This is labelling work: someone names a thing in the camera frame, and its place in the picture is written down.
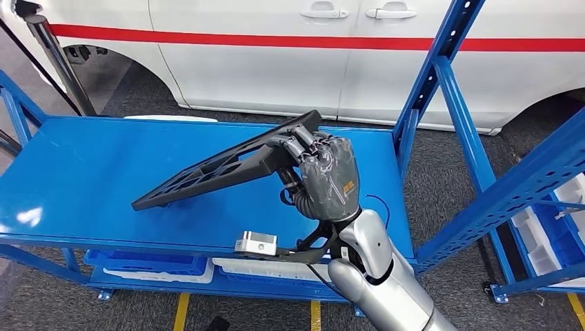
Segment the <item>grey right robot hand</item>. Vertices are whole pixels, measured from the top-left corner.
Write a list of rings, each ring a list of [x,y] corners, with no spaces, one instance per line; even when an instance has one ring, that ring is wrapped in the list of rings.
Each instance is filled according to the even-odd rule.
[[[277,170],[283,203],[320,221],[341,222],[359,214],[359,170],[349,139],[297,124],[278,129],[266,145],[292,157],[293,166]]]

